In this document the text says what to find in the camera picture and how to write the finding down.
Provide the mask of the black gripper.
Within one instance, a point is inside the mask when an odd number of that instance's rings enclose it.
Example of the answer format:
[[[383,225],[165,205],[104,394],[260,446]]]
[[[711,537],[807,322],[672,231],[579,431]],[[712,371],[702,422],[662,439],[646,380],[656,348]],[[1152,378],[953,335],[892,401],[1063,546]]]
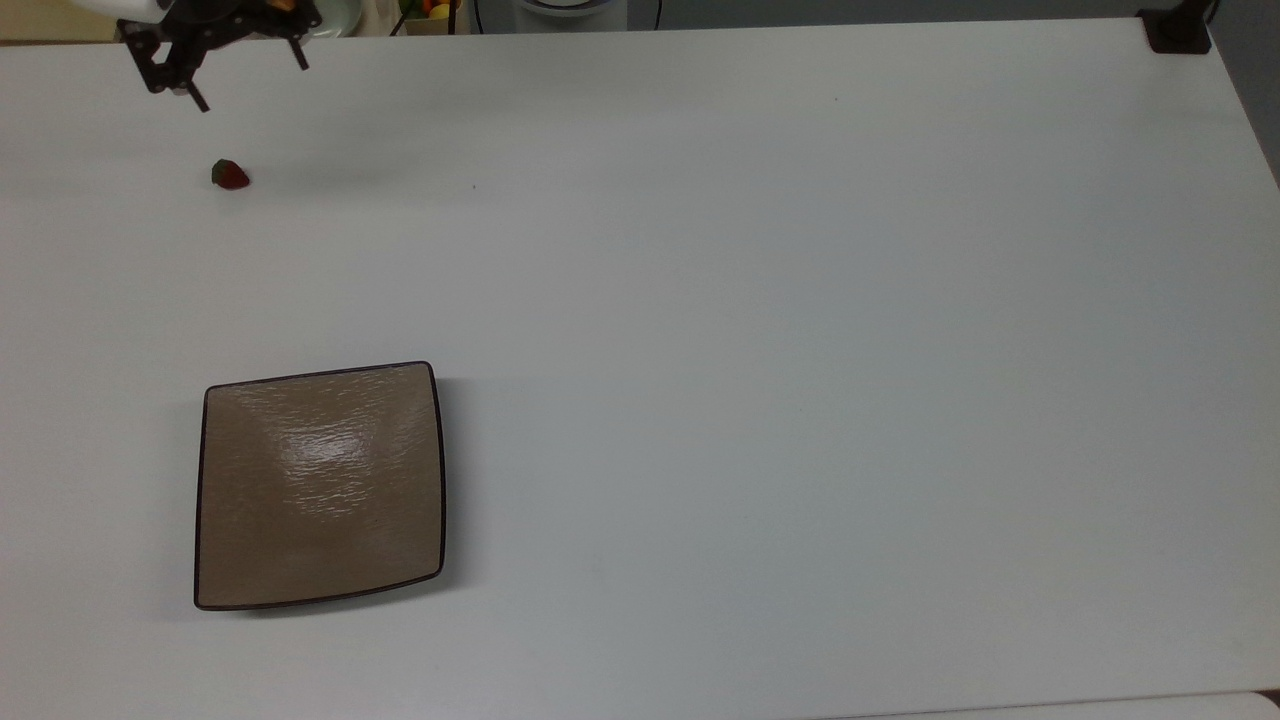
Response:
[[[116,20],[116,32],[151,94],[184,94],[207,113],[195,73],[211,46],[251,35],[284,38],[298,68],[307,70],[305,41],[321,23],[314,1],[174,1],[164,22]]]

